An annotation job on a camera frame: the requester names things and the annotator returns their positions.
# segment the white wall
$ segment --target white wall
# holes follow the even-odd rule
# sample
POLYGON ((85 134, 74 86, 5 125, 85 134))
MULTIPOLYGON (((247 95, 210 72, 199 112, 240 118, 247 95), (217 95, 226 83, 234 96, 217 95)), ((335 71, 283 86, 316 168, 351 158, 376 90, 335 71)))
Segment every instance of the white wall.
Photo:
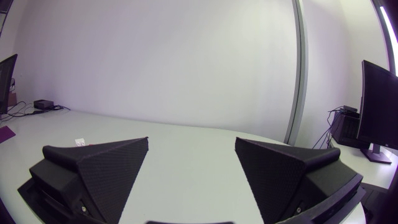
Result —
POLYGON ((296 67, 291 0, 36 0, 15 50, 23 100, 283 141, 296 67))
POLYGON ((0 61, 14 55, 14 43, 27 0, 14 0, 0 36, 0 61))
POLYGON ((327 111, 341 105, 359 109, 361 61, 385 66, 387 53, 370 1, 304 0, 303 4, 308 85, 296 146, 312 147, 328 128, 327 111))
POLYGON ((341 0, 349 29, 350 67, 346 102, 360 109, 363 60, 389 70, 386 41, 371 1, 341 0))

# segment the small white object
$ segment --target small white object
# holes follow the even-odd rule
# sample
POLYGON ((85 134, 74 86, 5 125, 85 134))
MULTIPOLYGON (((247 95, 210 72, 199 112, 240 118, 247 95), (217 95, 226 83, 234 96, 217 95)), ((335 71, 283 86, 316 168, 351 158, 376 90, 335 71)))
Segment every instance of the small white object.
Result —
POLYGON ((75 142, 76 142, 76 146, 77 146, 77 147, 85 146, 85 145, 86 145, 85 139, 83 139, 83 138, 81 138, 81 139, 75 139, 75 142))

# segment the purple object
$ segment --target purple object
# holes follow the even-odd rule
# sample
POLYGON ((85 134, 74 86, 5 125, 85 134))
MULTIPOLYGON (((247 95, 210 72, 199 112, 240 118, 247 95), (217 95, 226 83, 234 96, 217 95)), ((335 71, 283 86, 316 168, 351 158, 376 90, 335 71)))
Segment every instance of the purple object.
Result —
POLYGON ((0 143, 4 142, 7 139, 10 139, 15 136, 15 133, 8 128, 8 126, 4 126, 0 128, 0 143))

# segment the black power adapter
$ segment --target black power adapter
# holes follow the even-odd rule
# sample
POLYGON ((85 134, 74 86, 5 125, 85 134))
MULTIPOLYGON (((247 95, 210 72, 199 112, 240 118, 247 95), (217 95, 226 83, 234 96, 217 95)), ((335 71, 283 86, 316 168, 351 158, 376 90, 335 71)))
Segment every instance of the black power adapter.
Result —
POLYGON ((33 106, 39 110, 49 110, 54 107, 54 102, 49 100, 36 100, 33 102, 33 106))

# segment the white table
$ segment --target white table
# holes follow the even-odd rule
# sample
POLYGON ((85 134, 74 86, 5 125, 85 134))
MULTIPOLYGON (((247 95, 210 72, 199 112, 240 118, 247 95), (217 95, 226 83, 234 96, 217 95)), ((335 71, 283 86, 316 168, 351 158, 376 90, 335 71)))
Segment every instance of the white table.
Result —
POLYGON ((380 164, 370 162, 368 158, 359 150, 353 147, 338 144, 336 140, 331 140, 331 145, 340 149, 340 160, 363 176, 362 183, 370 184, 387 190, 390 187, 392 178, 396 173, 398 157, 384 147, 380 147, 390 160, 391 164, 380 164))
MULTIPOLYGON (((73 147, 149 136, 149 152, 120 223, 233 221, 263 223, 234 151, 235 138, 279 143, 252 134, 53 111, 13 119, 16 136, 0 144, 0 197, 16 223, 40 223, 17 189, 43 159, 44 145, 73 147)), ((365 223, 359 204, 345 223, 365 223)))

